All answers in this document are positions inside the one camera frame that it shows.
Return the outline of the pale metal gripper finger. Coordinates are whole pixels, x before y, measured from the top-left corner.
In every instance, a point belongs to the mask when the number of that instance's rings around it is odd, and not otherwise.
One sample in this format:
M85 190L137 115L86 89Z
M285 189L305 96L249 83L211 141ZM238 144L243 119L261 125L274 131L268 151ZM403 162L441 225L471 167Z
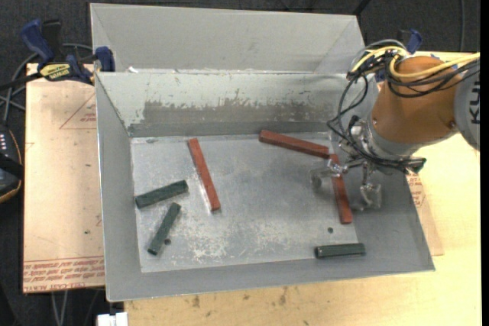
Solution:
M346 165L336 163L333 159L327 159L320 167L310 171L310 179L313 188L321 188L331 179L341 179L346 173Z
M364 173L360 185L361 210L379 208L382 204L382 186L370 181L369 174Z

